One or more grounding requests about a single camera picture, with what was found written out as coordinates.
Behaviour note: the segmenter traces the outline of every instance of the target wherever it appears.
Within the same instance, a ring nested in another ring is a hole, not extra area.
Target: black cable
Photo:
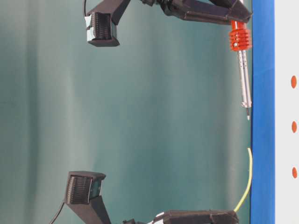
[[[83,0],[83,16],[86,17],[86,0]]]
[[[59,216],[59,214],[60,214],[60,212],[61,212],[63,206],[64,206],[64,202],[61,203],[61,205],[60,205],[60,207],[59,207],[57,213],[56,213],[55,216],[52,218],[52,220],[51,220],[51,222],[50,222],[49,224],[53,224],[53,223],[55,222],[55,220],[56,220],[57,217]]]

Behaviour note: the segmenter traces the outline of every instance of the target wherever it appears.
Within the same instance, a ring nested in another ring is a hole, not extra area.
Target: metal shaft
[[[251,94],[250,94],[250,84],[247,66],[247,56],[245,50],[240,50],[237,52],[239,60],[239,70],[240,70],[240,83],[242,90],[242,106],[247,109],[247,119],[250,119],[249,108],[251,108]]]

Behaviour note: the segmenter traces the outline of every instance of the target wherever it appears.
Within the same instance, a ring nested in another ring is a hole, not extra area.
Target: blue frame
[[[252,0],[253,181],[252,224],[275,223],[275,23],[274,0]]]

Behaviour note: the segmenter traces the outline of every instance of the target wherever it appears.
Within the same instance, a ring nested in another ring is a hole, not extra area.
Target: orange hole
[[[296,76],[292,77],[292,79],[291,79],[291,85],[292,85],[292,88],[295,89],[295,87],[297,85],[297,78],[296,78]]]
[[[292,123],[292,131],[295,133],[297,131],[297,123],[293,121]]]
[[[294,178],[297,178],[298,173],[297,173],[297,169],[295,167],[293,167],[292,174],[293,174]]]

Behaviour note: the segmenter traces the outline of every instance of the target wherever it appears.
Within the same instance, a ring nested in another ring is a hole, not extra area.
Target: teal backdrop
[[[70,170],[107,175],[112,224],[235,207],[250,123],[230,26],[133,0],[121,45],[96,48],[85,41],[81,0],[5,0],[0,31],[1,224],[49,223]],[[238,215],[249,223],[249,199]],[[82,221],[65,207],[57,223]]]

